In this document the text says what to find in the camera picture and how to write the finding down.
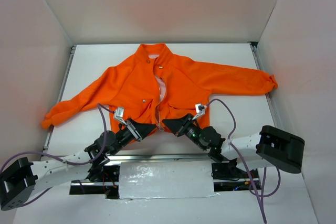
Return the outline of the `orange zip jacket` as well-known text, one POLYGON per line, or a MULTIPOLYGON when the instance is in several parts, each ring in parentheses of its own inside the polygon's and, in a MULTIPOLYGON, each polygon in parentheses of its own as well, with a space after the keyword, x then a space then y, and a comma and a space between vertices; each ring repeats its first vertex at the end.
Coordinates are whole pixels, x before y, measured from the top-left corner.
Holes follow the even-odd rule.
POLYGON ((141 44, 72 99, 52 107, 41 126, 61 125, 101 104, 122 107, 125 119, 167 131, 164 120, 195 114, 195 105, 207 104, 213 94, 263 95, 277 86, 275 77, 261 70, 195 61, 165 44, 141 44))

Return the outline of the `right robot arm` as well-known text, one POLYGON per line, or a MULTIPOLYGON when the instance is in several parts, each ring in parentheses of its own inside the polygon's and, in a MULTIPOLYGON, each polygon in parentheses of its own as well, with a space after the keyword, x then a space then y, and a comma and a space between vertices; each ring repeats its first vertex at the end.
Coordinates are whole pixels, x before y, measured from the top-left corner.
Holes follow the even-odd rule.
POLYGON ((213 161, 230 162, 228 171, 233 177, 241 177, 247 166, 250 170, 274 166, 301 173, 305 141, 273 126, 264 125, 259 133, 246 137, 225 139, 212 126, 201 128, 191 114, 163 123, 175 136, 186 136, 207 151, 213 161))

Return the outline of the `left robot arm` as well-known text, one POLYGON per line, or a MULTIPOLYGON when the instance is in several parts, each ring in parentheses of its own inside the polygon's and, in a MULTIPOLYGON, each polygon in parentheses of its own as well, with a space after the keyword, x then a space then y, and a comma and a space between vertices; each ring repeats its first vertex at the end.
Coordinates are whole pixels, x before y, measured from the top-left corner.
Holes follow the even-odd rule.
POLYGON ((26 205, 27 200, 46 189, 74 180, 98 181, 109 156, 115 155, 133 140, 150 135, 154 124, 126 121, 117 133, 103 132, 83 151, 50 160, 31 162, 27 157, 15 158, 1 169, 1 210, 8 211, 26 205))

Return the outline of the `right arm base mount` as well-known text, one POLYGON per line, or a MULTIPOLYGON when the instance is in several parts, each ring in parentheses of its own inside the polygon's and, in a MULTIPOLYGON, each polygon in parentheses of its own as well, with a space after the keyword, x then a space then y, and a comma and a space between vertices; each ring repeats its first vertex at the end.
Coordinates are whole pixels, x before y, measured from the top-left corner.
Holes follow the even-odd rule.
POLYGON ((214 192, 248 191, 252 189, 250 178, 246 171, 238 169, 231 162, 212 162, 214 192))

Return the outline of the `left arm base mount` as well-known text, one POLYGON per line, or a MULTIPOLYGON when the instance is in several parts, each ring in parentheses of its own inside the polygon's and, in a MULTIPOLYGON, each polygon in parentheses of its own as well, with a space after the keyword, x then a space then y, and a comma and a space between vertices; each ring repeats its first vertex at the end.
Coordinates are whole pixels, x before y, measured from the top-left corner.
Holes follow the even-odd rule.
POLYGON ((119 199, 119 175, 119 164, 104 166, 94 181, 73 180, 69 195, 102 195, 106 199, 119 199))

